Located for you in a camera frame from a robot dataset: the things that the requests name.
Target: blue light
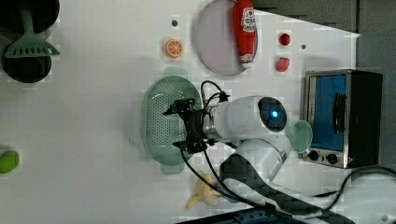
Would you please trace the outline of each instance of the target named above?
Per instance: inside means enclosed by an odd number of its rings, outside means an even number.
[[[276,112],[276,111],[271,112],[271,116],[272,116],[273,118],[277,118],[277,112]]]

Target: red cherry tomato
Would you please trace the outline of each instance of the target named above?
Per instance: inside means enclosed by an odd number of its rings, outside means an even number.
[[[290,36],[288,34],[283,34],[280,38],[279,38],[279,43],[283,46],[287,46],[290,44]]]
[[[286,70],[288,70],[289,66],[290,66],[290,59],[280,58],[276,62],[276,71],[277,72],[285,72]]]

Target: oven knob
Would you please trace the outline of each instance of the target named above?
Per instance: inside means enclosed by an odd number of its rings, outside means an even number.
[[[326,160],[329,162],[329,164],[333,165],[336,164],[338,159],[337,156],[334,154],[330,154],[329,156],[326,157]]]
[[[319,159],[319,154],[316,151],[311,151],[308,153],[308,157],[311,161],[317,161]]]

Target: white bottle cap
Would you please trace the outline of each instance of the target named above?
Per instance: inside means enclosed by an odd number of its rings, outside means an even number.
[[[251,68],[252,65],[253,63],[242,63],[242,67],[244,67],[245,69]]]

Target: green colander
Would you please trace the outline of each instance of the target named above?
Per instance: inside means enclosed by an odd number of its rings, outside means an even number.
[[[164,78],[149,88],[142,104],[143,143],[151,157],[163,166],[163,173],[166,173],[164,167],[176,167],[174,174],[183,170],[184,161],[180,149],[172,144],[185,140],[187,136],[183,120],[177,114],[165,116],[163,112],[175,100],[185,98],[194,98],[195,109],[201,108],[198,90],[181,76],[187,77],[187,71],[176,67],[166,68]],[[187,159],[191,157],[188,153],[185,156]]]

